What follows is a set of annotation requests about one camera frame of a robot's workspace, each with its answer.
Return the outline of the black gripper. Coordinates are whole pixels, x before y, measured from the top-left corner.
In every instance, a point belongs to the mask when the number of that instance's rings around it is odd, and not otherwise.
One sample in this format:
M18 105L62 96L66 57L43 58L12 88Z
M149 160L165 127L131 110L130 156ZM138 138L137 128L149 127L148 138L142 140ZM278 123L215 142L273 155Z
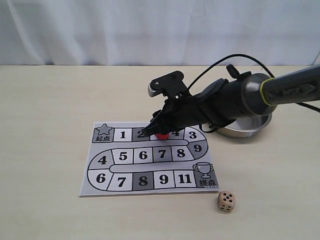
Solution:
M208 117L201 110L197 95L194 95L175 101L166 100L163 108L152 114L150 124L142 129L142 133L145 137L166 135L207 122Z

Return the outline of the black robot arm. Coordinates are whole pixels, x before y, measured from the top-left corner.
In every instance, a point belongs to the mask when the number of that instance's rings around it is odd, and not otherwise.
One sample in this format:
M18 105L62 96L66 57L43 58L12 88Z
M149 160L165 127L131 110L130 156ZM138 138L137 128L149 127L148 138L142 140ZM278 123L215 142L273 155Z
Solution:
M215 132L237 119L270 115L278 105L320 99L319 65L278 77L239 73L231 64L227 70L233 81L220 78L195 95L184 84L184 74L179 70L153 79L148 85L149 96L162 94L167 99L142 129L143 135L165 135L203 124Z

